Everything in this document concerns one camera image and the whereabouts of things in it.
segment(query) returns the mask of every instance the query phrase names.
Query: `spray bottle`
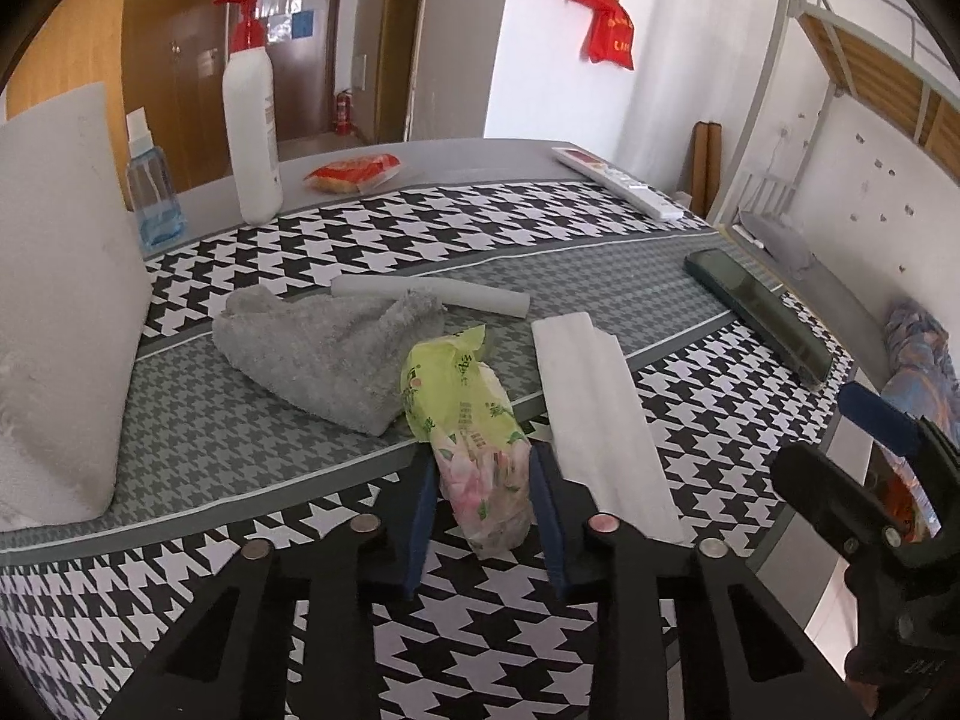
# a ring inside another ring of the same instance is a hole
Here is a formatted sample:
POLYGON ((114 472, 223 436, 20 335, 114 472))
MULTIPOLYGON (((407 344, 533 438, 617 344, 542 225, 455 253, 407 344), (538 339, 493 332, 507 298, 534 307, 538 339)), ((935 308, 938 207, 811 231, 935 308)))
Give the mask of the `spray bottle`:
POLYGON ((154 145, 143 108, 127 114, 130 162, 127 189, 143 251, 150 254, 184 234, 186 220, 176 199, 163 149, 154 145))
POLYGON ((274 67, 264 47, 263 26, 256 20, 256 1, 214 0, 214 4, 240 5, 241 20, 230 38, 230 58, 224 70, 224 117, 240 215, 248 224, 261 225, 277 216, 283 189, 277 158, 274 67))

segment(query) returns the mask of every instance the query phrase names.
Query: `fire extinguisher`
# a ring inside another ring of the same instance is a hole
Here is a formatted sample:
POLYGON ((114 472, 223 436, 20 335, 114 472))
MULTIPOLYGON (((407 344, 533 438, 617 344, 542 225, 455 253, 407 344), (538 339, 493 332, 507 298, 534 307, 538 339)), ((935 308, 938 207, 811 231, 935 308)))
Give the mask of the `fire extinguisher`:
POLYGON ((350 90, 344 89, 337 95, 337 134, 349 135, 350 126, 350 90))

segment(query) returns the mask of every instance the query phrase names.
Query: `white pump bottle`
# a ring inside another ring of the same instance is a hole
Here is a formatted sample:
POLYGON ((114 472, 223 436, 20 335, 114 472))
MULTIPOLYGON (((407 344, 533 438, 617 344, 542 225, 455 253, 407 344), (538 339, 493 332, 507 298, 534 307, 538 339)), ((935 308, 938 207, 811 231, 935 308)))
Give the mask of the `white pump bottle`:
POLYGON ((277 217, 283 205, 277 121, 274 112, 274 67, 264 45, 263 26, 254 18, 256 0, 215 0, 240 5, 243 18, 230 41, 224 70, 224 117, 240 215, 259 226, 277 217))

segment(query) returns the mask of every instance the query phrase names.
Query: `snack package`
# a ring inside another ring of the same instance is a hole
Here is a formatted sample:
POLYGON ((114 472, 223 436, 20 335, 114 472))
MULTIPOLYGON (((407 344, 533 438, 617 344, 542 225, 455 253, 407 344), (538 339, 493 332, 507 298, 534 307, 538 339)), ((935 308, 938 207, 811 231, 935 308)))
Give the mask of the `snack package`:
POLYGON ((514 549, 530 530, 530 442, 510 398, 479 361, 483 325, 418 343, 400 387, 407 422, 430 442, 440 490, 477 557, 514 549))
POLYGON ((356 194, 373 191, 400 172, 400 160, 392 154, 369 154, 318 167, 304 182, 318 191, 356 194))

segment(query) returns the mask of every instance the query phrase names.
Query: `white foam roll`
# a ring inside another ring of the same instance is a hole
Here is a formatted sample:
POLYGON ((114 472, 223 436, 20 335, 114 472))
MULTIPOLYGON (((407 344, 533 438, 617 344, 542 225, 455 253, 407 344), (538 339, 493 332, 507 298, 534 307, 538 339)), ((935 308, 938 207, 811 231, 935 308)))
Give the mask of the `white foam roll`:
POLYGON ((463 306, 507 317, 523 319, 530 310, 530 295, 527 293, 498 290, 453 278, 344 274, 330 282, 330 293, 335 298, 347 295, 401 298, 410 290, 437 295, 448 306, 463 306))

